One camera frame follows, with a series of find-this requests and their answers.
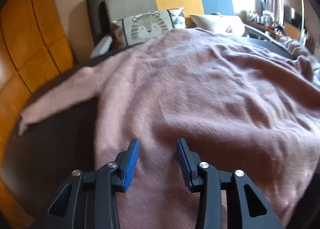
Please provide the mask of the black leather ottoman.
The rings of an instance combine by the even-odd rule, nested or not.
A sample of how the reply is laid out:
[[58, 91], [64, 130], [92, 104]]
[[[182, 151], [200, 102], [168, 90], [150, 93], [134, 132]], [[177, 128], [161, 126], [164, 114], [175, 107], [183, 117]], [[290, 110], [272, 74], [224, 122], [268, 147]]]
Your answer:
[[248, 99], [219, 102], [217, 52], [165, 51], [145, 44], [90, 62], [106, 90], [14, 132], [3, 164], [5, 184], [32, 216], [73, 168], [96, 169], [131, 138], [140, 140], [133, 187], [118, 200], [120, 219], [158, 226], [191, 223], [196, 198], [183, 187], [175, 143], [185, 138], [218, 168], [244, 168], [268, 194], [280, 162], [269, 112]]

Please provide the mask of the cream fluffy blanket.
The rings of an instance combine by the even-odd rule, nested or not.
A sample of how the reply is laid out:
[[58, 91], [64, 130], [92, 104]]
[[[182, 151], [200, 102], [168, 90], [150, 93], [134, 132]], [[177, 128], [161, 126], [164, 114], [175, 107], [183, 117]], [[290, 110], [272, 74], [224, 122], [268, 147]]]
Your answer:
[[319, 87], [319, 59], [297, 40], [282, 36], [279, 42], [294, 57], [293, 65], [310, 82]]

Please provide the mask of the orange wooden cabinet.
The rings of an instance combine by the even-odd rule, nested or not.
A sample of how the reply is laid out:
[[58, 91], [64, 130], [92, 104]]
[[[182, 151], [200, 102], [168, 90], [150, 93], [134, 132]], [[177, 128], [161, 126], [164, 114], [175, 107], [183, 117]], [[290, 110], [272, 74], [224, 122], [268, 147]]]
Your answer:
[[30, 96], [73, 66], [55, 0], [6, 1], [1, 8], [2, 155]]

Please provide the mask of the tiger print cushion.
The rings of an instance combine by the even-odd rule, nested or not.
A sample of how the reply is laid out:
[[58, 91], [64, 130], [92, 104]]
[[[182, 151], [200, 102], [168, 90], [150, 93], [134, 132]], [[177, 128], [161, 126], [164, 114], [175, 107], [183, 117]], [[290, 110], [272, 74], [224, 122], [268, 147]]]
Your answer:
[[160, 39], [173, 29], [186, 27], [183, 7], [145, 12], [111, 23], [116, 43], [122, 47]]

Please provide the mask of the grey yellow blue sofa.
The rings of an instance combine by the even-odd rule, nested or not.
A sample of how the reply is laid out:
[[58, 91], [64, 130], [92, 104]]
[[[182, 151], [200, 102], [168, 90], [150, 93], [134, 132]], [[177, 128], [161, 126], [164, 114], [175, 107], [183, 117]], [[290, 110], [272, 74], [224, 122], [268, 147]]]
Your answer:
[[[110, 26], [113, 21], [129, 16], [180, 7], [184, 8], [184, 16], [188, 27], [194, 25], [189, 17], [190, 15], [213, 15], [218, 12], [228, 16], [235, 14], [232, 0], [105, 0], [105, 2]], [[101, 39], [91, 53], [92, 58], [103, 55], [111, 49], [111, 36], [112, 31]]]

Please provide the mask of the dark rolled yoga mat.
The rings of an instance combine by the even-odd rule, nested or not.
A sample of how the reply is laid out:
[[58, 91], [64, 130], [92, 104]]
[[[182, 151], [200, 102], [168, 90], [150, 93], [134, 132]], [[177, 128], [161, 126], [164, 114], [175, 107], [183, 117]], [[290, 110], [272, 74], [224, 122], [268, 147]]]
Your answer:
[[111, 32], [107, 6], [105, 0], [86, 0], [86, 4], [91, 35], [96, 46], [104, 36]]

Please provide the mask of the pink knit sweater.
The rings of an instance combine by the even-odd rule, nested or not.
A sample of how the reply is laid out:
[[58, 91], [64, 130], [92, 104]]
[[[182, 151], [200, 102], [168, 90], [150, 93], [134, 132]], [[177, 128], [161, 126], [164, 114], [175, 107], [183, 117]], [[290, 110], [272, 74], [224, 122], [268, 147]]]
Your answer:
[[95, 166], [140, 141], [122, 228], [193, 228], [198, 197], [176, 156], [183, 138], [220, 170], [243, 170], [287, 225], [319, 166], [312, 56], [288, 60], [202, 29], [173, 30], [83, 67], [24, 109], [30, 124], [98, 97]]

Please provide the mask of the cluttered wooden side table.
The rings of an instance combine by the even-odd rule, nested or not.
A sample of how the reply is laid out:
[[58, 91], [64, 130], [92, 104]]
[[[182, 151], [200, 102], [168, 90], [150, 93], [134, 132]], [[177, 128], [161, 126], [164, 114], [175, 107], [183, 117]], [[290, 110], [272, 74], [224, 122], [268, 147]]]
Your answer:
[[240, 11], [238, 15], [244, 24], [261, 31], [264, 34], [268, 34], [275, 40], [279, 40], [280, 37], [288, 36], [302, 42], [302, 44], [306, 46], [316, 44], [315, 39], [309, 31], [305, 29], [300, 30], [288, 22], [281, 25], [278, 22], [273, 21], [272, 16], [267, 16], [267, 19], [264, 20], [262, 16], [259, 16], [256, 13], [248, 13], [245, 10]]

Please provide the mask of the cream embroidered cushion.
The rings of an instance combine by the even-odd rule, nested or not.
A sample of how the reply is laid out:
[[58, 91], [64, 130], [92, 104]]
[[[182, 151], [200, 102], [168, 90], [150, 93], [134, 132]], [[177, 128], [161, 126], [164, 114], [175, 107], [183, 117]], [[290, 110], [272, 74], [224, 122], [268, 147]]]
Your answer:
[[190, 15], [198, 28], [214, 34], [243, 36], [245, 26], [239, 16], [228, 15]]

